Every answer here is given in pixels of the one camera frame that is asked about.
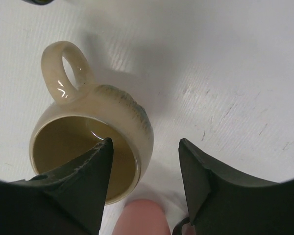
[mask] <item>mug rim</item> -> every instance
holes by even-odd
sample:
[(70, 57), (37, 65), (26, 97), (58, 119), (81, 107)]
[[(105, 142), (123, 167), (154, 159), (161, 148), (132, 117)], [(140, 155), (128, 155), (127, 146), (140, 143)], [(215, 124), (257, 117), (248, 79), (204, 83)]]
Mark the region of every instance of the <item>mug rim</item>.
[(39, 127), (39, 129), (37, 131), (35, 131), (35, 133), (33, 133), (33, 135), (31, 136), (31, 142), (30, 142), (30, 146), (29, 146), (29, 158), (30, 158), (30, 164), (35, 172), (35, 174), (39, 174), (37, 168), (36, 168), (36, 165), (35, 165), (35, 162), (34, 162), (34, 145), (35, 145), (35, 142), (36, 142), (36, 139), (39, 135), (39, 133), (47, 126), (49, 125), (50, 123), (56, 121), (56, 120), (59, 120), (59, 119), (62, 119), (62, 118), (68, 118), (68, 117), (80, 117), (80, 118), (89, 118), (89, 119), (92, 119), (92, 120), (95, 120), (95, 121), (99, 121), (105, 125), (108, 125), (110, 126), (111, 128), (113, 128), (115, 131), (117, 131), (124, 139), (125, 141), (127, 142), (128, 146), (130, 147), (132, 153), (133, 153), (133, 157), (134, 157), (134, 160), (135, 160), (135, 174), (134, 174), (134, 177), (133, 177), (133, 180), (132, 180), (132, 183), (130, 184), (130, 186), (127, 188), (126, 191), (124, 191), (123, 193), (117, 195), (116, 197), (113, 197), (109, 200), (106, 200), (105, 201), (105, 205), (110, 205), (110, 204), (113, 204), (113, 203), (116, 203), (116, 202), (119, 202), (121, 201), (122, 199), (124, 199), (125, 197), (127, 197), (133, 190), (134, 188), (137, 186), (138, 182), (139, 182), (139, 179), (141, 177), (141, 172), (142, 172), (142, 166), (141, 166), (141, 163), (140, 163), (140, 158), (139, 158), (139, 153), (138, 153), (138, 150), (135, 149), (135, 147), (133, 146), (133, 144), (131, 143), (131, 141), (129, 141), (129, 139), (124, 136), (124, 134), (118, 129), (116, 128), (114, 125), (111, 125), (109, 123), (106, 123), (96, 117), (92, 117), (92, 116), (88, 116), (88, 115), (79, 115), (79, 114), (72, 114), (72, 115), (68, 115), (68, 114), (65, 114), (65, 115), (59, 115), (57, 117), (54, 117), (50, 120), (48, 120), (47, 122), (45, 122), (43, 125), (41, 125)]

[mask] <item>mug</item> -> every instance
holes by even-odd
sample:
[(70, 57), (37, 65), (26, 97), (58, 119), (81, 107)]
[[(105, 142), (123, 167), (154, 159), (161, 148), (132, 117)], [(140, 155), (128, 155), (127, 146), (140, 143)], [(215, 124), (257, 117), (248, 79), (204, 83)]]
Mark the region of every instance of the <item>mug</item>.
[[(63, 57), (72, 67), (76, 87), (65, 73)], [(123, 199), (136, 187), (152, 155), (153, 129), (144, 108), (128, 93), (97, 84), (85, 56), (70, 42), (49, 45), (41, 68), (55, 102), (42, 114), (30, 139), (34, 171), (50, 171), (110, 137), (114, 156), (106, 204)]]

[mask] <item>white surface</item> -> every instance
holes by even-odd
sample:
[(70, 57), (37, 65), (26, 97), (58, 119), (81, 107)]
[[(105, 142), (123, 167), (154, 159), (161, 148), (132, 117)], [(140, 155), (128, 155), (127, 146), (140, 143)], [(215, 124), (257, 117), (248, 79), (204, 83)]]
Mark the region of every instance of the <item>white surface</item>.
[[(33, 176), (28, 141), (52, 103), (40, 56), (59, 40), (145, 107), (154, 154), (131, 197), (160, 200), (171, 228), (187, 213), (180, 138), (246, 173), (294, 177), (294, 0), (0, 0), (0, 179)], [(102, 235), (125, 201), (105, 208)]]

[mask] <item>dark object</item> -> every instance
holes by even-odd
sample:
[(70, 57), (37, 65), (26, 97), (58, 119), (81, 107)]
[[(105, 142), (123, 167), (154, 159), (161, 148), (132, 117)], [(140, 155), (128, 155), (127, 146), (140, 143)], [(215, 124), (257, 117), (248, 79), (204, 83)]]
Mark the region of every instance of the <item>dark object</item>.
[(183, 235), (182, 234), (182, 228), (184, 225), (188, 224), (190, 222), (190, 218), (186, 217), (181, 222), (179, 222), (175, 228), (173, 229), (172, 235)]
[(0, 181), (0, 235), (97, 235), (113, 160), (111, 139), (29, 181)]
[(46, 5), (48, 3), (51, 3), (53, 0), (23, 0), (23, 1), (26, 1), (35, 5)]
[(278, 184), (247, 175), (187, 139), (179, 158), (197, 235), (294, 235), (294, 179)]

